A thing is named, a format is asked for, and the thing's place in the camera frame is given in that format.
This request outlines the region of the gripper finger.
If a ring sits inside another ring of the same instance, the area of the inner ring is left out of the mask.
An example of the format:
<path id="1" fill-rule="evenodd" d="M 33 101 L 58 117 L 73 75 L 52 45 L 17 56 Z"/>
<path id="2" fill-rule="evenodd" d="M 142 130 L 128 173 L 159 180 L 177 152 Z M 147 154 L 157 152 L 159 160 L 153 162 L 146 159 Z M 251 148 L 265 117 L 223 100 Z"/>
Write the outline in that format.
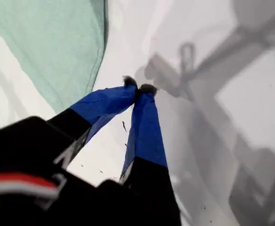
<path id="1" fill-rule="evenodd" d="M 121 184 L 134 196 L 134 212 L 143 225 L 180 226 L 180 210 L 170 180 L 158 119 L 157 88 L 143 84 L 131 117 Z"/>
<path id="2" fill-rule="evenodd" d="M 51 126 L 74 139 L 73 144 L 54 159 L 54 163 L 66 169 L 102 127 L 134 103 L 137 91 L 135 79 L 125 76 L 123 86 L 93 91 L 48 120 Z"/>

